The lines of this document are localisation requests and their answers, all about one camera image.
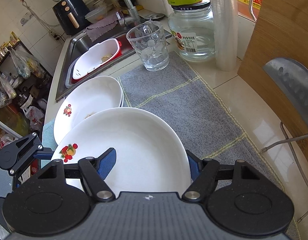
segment purple cloth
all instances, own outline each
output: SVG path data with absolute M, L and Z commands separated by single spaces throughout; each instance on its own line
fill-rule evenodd
M 104 33 L 110 31 L 117 25 L 117 16 L 116 11 L 112 12 L 110 15 L 105 17 L 104 19 L 94 23 L 86 28 L 86 33 L 91 39 L 91 41 L 97 40 Z

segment kitchen towel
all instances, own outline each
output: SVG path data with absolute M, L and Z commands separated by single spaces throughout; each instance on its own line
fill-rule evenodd
M 117 20 L 118 17 L 116 15 L 116 11 L 114 11 L 107 15 L 104 19 L 88 26 L 86 28 L 86 33 L 91 41 L 96 41 L 104 33 L 113 29 L 118 24 Z
M 198 158 L 231 165 L 238 159 L 246 160 L 284 191 L 273 168 L 222 99 L 176 52 L 169 53 L 169 57 L 169 65 L 160 71 L 150 72 L 140 65 L 118 78 L 124 93 L 123 106 L 141 108 L 162 118 L 185 149 Z M 220 186 L 228 184 L 219 182 Z M 301 239 L 295 219 L 287 235 Z
M 54 139 L 54 122 L 55 119 L 50 122 L 44 124 L 43 132 L 42 132 L 42 145 L 46 148 L 51 148 L 52 151 L 55 151 L 57 148 L 57 143 Z M 46 164 L 48 164 L 49 160 L 42 160 L 41 167 L 43 168 Z

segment plate with fruit pattern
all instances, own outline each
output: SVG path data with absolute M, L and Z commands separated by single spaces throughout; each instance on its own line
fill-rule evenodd
M 181 196 L 190 186 L 190 166 L 181 140 L 165 121 L 139 108 L 107 109 L 85 119 L 64 137 L 52 160 L 78 163 L 111 147 L 116 162 L 104 181 L 116 197 L 121 191 Z M 66 183 L 83 190 L 80 179 L 66 179 Z
M 54 122 L 54 138 L 60 144 L 67 133 L 86 118 L 100 111 L 120 107 L 123 91 L 115 78 L 100 76 L 92 78 L 75 88 L 62 103 Z M 70 149 L 75 154 L 72 144 Z

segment wooden cutting board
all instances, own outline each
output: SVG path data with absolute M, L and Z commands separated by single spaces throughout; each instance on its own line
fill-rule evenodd
M 276 57 L 295 59 L 308 68 L 308 0 L 262 0 L 245 57 L 238 70 L 295 137 L 308 127 L 275 82 L 262 69 Z M 308 161 L 308 139 L 298 141 Z

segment bottle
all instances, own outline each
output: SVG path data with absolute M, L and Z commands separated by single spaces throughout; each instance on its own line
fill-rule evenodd
M 180 56 L 189 61 L 214 57 L 214 21 L 210 0 L 172 6 L 168 26 L 176 39 Z

